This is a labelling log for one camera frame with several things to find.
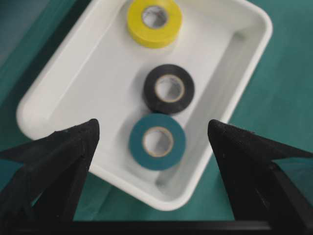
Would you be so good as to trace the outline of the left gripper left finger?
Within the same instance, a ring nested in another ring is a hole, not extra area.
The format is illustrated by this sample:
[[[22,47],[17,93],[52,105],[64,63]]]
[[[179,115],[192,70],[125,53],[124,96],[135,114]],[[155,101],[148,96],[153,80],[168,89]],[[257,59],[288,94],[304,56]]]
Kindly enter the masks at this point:
[[[0,153],[0,232],[73,220],[99,142],[96,119]]]

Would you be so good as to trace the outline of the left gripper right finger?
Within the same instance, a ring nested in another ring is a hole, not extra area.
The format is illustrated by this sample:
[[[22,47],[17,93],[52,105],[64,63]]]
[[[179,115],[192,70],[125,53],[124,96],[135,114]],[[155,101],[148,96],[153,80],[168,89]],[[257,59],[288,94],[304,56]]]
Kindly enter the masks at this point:
[[[312,234],[312,204],[281,166],[306,172],[311,152],[215,119],[207,135],[235,218],[227,234]]]

